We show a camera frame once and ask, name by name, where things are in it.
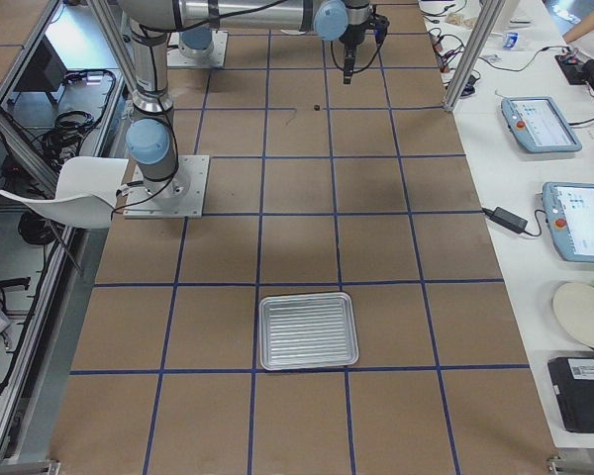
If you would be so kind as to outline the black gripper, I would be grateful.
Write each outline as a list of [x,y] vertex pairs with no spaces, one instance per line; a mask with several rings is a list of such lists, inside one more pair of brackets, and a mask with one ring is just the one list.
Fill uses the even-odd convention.
[[361,73],[369,67],[369,64],[355,68],[357,48],[365,40],[365,29],[346,29],[341,35],[340,42],[344,46],[344,63],[340,66],[343,71],[343,85],[350,85],[352,76],[348,74]]

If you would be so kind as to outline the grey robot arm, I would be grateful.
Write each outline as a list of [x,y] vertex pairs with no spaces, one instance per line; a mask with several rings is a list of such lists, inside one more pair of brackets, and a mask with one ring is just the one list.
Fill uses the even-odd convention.
[[206,26],[179,33],[178,48],[186,57],[204,57],[214,49],[213,32]]
[[369,1],[121,1],[128,16],[135,62],[132,101],[140,114],[139,134],[148,149],[134,151],[144,181],[169,184],[180,175],[171,124],[172,100],[168,91],[167,41],[176,33],[188,49],[208,47],[220,28],[291,30],[315,33],[325,42],[344,46],[344,83],[355,74],[355,57],[368,31],[381,45],[389,22],[376,14]]

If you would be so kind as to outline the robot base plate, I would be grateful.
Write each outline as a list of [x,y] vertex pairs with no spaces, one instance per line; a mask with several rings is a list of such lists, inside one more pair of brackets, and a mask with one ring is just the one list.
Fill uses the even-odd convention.
[[211,29],[172,33],[168,41],[167,65],[179,69],[224,67],[228,33]]
[[129,191],[129,207],[122,210],[128,219],[201,218],[207,178],[210,167],[209,155],[179,155],[178,170],[167,187],[154,182],[133,187]]

